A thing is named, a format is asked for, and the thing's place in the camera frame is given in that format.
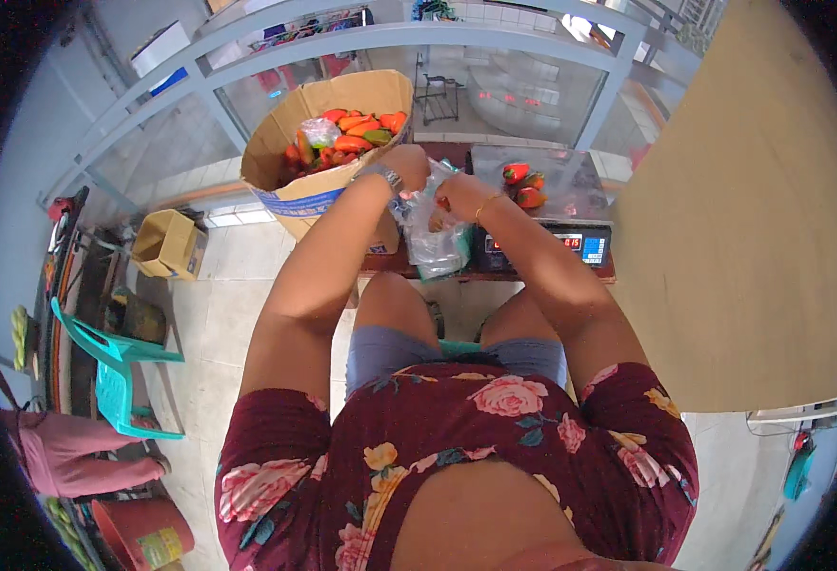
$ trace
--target blue shorts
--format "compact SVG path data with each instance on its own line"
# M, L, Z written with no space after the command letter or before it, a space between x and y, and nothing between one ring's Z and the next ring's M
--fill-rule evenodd
M510 339L486 347L481 353L498 359L511 374L540 374L562 388L568 380L565 349L558 341L528 337ZM352 334L349 344L345 397L381 374L395 373L411 364L443 360L440 349L390 327L360 327Z

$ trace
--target small cardboard box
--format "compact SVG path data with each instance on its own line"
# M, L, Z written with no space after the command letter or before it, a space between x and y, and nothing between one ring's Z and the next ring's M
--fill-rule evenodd
M412 117L390 143L373 149L349 165L337 166L285 187L276 188L285 148L294 143L295 131L305 119L331 108L356 108L363 113L395 113L412 109L412 82L398 71L380 69L350 73L326 81L306 83L280 103L253 132L241 158L241 180L250 187L276 220L300 240L317 218L342 194L358 171L371 165L393 145L409 141ZM399 245L399 230L390 212L381 216L369 250L392 254Z
M142 221L131 258L143 274L193 281L208 236L176 210L152 212Z

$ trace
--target maroon floral dress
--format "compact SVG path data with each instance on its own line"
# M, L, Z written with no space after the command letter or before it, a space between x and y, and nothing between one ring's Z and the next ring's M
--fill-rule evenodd
M671 564L698 502L698 463L676 405L634 363L600 372L581 398L577 407L544 377L480 364L379 377L332 427L310 394L246 394L216 478L230 567L388 569L424 480L494 455L536 478L590 551Z

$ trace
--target person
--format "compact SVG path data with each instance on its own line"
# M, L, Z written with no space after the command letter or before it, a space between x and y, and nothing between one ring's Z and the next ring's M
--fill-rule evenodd
M259 314L217 467L231 569L666 568L698 500L686 425L594 272L476 177L438 198L526 288L485 322L481 354L448 361L416 290L375 276L331 427L333 331L391 192L429 172L416 145L380 163L291 252Z
M109 461L91 456L115 451L143 439L120 434L101 420L53 412L25 412L15 402L0 371L0 390L14 410L0 410L15 456L35 492L77 498L116 492L158 480L171 472L163 456Z

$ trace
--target plastic bag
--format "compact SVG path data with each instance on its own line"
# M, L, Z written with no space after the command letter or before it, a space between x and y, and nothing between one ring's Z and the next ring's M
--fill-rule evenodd
M422 192L391 201L390 212L403 227L409 263L418 268L422 280L445 278L470 261L471 224L460 222L439 207L434 193L457 170L449 164L429 160L431 175Z
M332 120L317 117L316 119L305 119L301 122L301 132L307 136L311 147L322 149L332 147L336 138L343 134L339 127Z

